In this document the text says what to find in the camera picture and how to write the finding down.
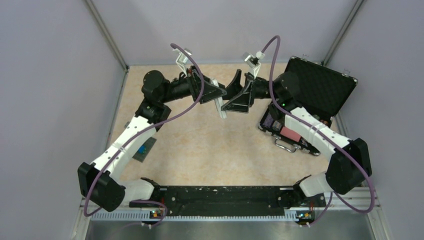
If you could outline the white remote control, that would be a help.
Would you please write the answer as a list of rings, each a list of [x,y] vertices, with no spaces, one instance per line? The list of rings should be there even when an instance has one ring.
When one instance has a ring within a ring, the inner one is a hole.
[[[219,82],[218,82],[215,78],[212,78],[212,79],[211,79],[211,83],[212,83],[214,86],[219,87]],[[214,103],[215,103],[215,107],[216,107],[216,110],[217,110],[217,112],[218,112],[219,116],[220,116],[222,119],[226,119],[226,118],[227,118],[227,113],[226,113],[225,111],[223,111],[223,110],[222,110],[222,106],[224,105],[223,98],[222,98],[221,96],[220,96],[220,97],[218,97],[218,98],[215,98],[215,99],[214,99]]]

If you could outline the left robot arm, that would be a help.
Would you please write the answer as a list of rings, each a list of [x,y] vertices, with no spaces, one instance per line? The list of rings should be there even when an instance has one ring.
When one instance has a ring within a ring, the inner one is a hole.
[[[170,81],[158,70],[143,77],[143,100],[128,126],[109,148],[91,163],[77,169],[80,192],[85,197],[86,216],[89,202],[112,212],[123,202],[126,187],[120,175],[139,148],[163,125],[204,104],[227,94],[225,86],[197,71],[194,66]]]

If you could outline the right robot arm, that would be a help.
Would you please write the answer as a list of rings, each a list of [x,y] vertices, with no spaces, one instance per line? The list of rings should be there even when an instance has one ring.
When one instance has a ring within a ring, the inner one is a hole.
[[[371,161],[367,143],[352,140],[332,131],[297,101],[300,81],[293,72],[284,72],[272,81],[242,74],[238,69],[226,87],[227,101],[223,111],[248,113],[259,93],[259,99],[271,99],[269,113],[275,121],[299,134],[327,157],[326,171],[309,175],[293,185],[293,200],[299,206],[307,206],[314,196],[334,192],[344,195],[360,183],[370,181]]]

